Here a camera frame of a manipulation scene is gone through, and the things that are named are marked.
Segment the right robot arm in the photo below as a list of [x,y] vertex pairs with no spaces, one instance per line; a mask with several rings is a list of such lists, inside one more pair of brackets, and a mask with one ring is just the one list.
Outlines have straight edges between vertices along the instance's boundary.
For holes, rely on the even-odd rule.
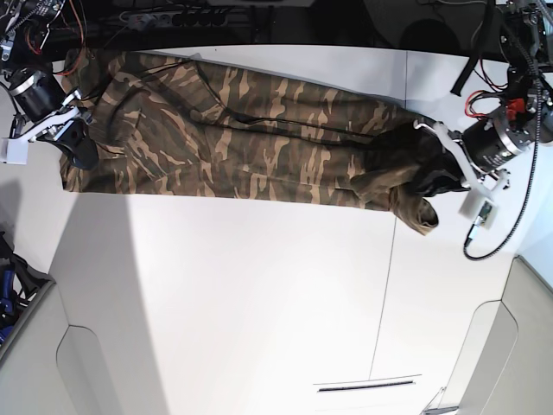
[[24,165],[29,145],[53,145],[78,169],[96,166],[99,155],[88,134],[92,115],[79,102],[78,87],[66,92],[59,78],[74,72],[54,71],[43,53],[51,27],[65,8],[64,1],[1,2],[1,89],[14,114],[1,138],[1,162]]

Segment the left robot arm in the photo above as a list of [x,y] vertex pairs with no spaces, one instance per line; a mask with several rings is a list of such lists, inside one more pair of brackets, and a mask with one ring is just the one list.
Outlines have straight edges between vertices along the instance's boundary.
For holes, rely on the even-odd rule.
[[486,8],[482,29],[469,60],[451,92],[459,94],[468,76],[483,69],[484,43],[492,22],[499,23],[499,50],[508,68],[497,84],[486,72],[485,89],[471,93],[464,112],[474,123],[464,131],[447,131],[453,143],[416,174],[414,193],[431,196],[472,188],[486,177],[499,178],[505,164],[531,146],[552,143],[552,10],[544,1],[514,1],[503,9]]

